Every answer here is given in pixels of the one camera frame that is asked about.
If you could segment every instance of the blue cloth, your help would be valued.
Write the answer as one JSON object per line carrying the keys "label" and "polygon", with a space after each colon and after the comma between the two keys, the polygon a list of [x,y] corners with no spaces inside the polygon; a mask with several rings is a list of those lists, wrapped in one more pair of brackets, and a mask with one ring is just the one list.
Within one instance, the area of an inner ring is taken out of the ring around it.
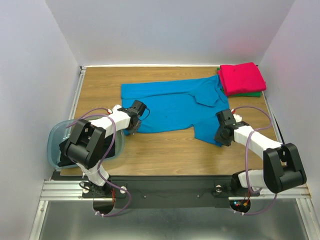
{"label": "blue cloth", "polygon": [[139,133],[159,133],[194,126],[195,138],[221,146],[214,140],[219,127],[216,113],[229,108],[218,75],[200,79],[122,84],[122,106],[135,100],[146,104]]}

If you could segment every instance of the white wall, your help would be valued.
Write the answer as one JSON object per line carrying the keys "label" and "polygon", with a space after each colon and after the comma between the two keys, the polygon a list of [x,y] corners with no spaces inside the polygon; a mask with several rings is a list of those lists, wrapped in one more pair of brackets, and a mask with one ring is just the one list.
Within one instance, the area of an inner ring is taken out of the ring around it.
{"label": "white wall", "polygon": [[260,63],[293,0],[46,0],[78,62]]}
{"label": "white wall", "polygon": [[259,67],[285,142],[298,146],[320,218],[320,1],[296,0]]}
{"label": "white wall", "polygon": [[79,65],[44,0],[0,1],[0,239],[29,239]]}

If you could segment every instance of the red cloth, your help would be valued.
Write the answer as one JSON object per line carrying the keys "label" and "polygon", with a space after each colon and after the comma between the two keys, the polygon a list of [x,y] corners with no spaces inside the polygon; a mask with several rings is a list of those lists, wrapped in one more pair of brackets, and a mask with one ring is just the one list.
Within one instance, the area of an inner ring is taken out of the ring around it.
{"label": "red cloth", "polygon": [[264,78],[253,62],[221,65],[218,74],[227,96],[260,92],[267,89]]}

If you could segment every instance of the wooden tabletop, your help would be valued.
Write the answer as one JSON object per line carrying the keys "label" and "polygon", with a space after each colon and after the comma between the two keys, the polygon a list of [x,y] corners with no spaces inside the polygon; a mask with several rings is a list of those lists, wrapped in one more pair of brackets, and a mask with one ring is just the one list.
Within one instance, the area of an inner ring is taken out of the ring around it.
{"label": "wooden tabletop", "polygon": [[[98,108],[121,104],[121,84],[146,83],[210,77],[215,67],[89,67],[86,70],[75,117]],[[257,106],[267,111],[264,98],[229,97],[230,108]],[[243,120],[253,128],[265,127],[268,118],[255,109],[239,109]],[[261,131],[276,140],[273,128]],[[110,175],[227,175],[245,169],[245,147],[233,142],[218,147],[194,138],[194,128],[137,133],[125,137],[119,157],[106,160],[103,167]],[[262,160],[249,154],[249,167],[262,169]],[[78,167],[61,170],[61,175],[82,175]]]}

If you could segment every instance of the clear plastic container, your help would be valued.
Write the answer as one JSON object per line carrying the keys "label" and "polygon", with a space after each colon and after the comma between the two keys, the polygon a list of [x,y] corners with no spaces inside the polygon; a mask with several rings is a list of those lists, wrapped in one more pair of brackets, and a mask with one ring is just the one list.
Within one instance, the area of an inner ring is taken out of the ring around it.
{"label": "clear plastic container", "polygon": [[[55,167],[56,169],[67,169],[67,168],[74,168],[77,167],[76,164],[69,165],[69,166],[58,166],[60,162],[60,148],[59,144],[62,143],[64,140],[69,138],[71,134],[71,127],[66,128],[69,124],[71,124],[74,120],[67,120],[58,123],[55,125],[50,134],[47,144],[47,159],[51,166]],[[117,131],[115,136],[115,155],[113,157],[106,158],[106,160],[111,160],[116,158],[119,154],[122,153],[125,146],[125,134],[123,130]]]}

